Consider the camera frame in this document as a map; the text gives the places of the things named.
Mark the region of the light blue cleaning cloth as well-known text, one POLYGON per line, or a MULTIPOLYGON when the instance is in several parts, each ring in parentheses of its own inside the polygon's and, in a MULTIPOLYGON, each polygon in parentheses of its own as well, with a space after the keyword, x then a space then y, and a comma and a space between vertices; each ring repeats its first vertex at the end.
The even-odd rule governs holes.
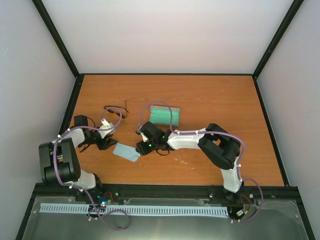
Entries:
POLYGON ((121 143, 117 143, 115 145, 115 148, 112 153, 118 157, 121 157, 131 162, 136 162, 141 156, 141 154, 138 153, 134 147, 124 145, 121 143))

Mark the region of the black sunglasses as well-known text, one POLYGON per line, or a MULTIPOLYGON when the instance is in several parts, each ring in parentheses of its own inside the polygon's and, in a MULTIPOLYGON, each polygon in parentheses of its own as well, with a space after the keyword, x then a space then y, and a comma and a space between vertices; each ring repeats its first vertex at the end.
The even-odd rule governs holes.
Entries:
POLYGON ((126 119, 129 114, 126 100, 123 105, 105 105, 103 109, 108 113, 117 115, 119 118, 122 117, 123 119, 126 119))

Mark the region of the grey glasses case green lining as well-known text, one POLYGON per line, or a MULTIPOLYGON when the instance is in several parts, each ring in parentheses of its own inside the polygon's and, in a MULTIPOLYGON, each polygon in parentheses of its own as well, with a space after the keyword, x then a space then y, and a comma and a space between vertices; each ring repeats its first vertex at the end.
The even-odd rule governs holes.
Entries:
MULTIPOLYGON (((171 107, 172 112, 172 126, 178 126, 180 121, 180 109, 171 107)), ((171 112, 166 106, 150 106, 149 121, 155 125, 170 125, 171 112)))

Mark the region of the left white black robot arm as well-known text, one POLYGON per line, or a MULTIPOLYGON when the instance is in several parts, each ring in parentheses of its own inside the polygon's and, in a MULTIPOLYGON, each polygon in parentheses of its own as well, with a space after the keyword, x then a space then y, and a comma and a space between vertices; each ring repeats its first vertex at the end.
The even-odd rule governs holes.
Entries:
POLYGON ((74 123, 56 140, 39 145, 41 179, 47 185, 86 190, 86 195, 96 202, 103 198, 104 188, 95 173, 88 173, 81 168, 76 148, 86 149, 96 145, 101 151, 107 150, 117 143, 112 139, 116 127, 104 118, 99 128, 90 127, 85 115, 75 116, 74 123))

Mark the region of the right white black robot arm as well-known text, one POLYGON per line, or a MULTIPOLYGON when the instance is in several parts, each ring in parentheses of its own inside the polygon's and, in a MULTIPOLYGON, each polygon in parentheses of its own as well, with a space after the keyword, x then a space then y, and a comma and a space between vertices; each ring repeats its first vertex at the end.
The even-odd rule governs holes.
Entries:
POLYGON ((142 140, 135 150, 141 156, 152 152, 170 153, 180 149, 201 150, 216 167, 221 170, 223 179, 222 194, 229 202, 236 202, 244 187, 240 175, 240 161, 245 152, 244 142, 226 132, 215 123, 200 130, 181 131, 168 129, 163 131, 150 121, 141 126, 137 133, 142 140))

